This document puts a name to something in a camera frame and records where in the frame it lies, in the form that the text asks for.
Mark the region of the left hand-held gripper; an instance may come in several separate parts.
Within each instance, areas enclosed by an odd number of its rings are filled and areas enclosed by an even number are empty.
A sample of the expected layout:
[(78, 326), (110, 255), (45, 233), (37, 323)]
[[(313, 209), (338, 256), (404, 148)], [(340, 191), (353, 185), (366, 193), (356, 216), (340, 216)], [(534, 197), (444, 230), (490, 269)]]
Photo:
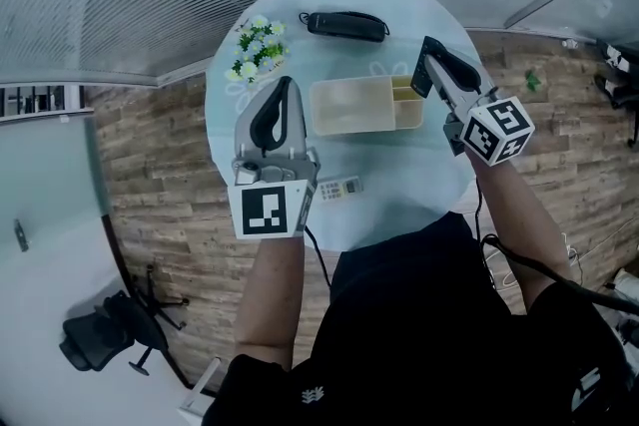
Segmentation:
[(228, 187), (236, 238), (304, 235), (320, 170), (317, 152), (306, 152), (306, 137), (302, 96), (289, 76), (264, 86), (239, 115), (235, 149), (241, 158), (233, 161)]

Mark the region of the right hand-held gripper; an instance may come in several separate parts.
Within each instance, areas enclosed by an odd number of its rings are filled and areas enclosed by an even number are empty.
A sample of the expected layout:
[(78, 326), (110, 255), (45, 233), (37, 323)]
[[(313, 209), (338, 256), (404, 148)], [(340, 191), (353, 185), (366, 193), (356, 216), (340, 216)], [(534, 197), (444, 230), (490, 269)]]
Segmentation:
[[(425, 68), (440, 99), (451, 110), (443, 126), (453, 153), (470, 149), (488, 166), (518, 156), (530, 140), (535, 126), (516, 96), (490, 100), (487, 96), (473, 106), (481, 94), (477, 70), (455, 54), (443, 50), (437, 57), (425, 57)], [(453, 111), (466, 111), (460, 119)]]

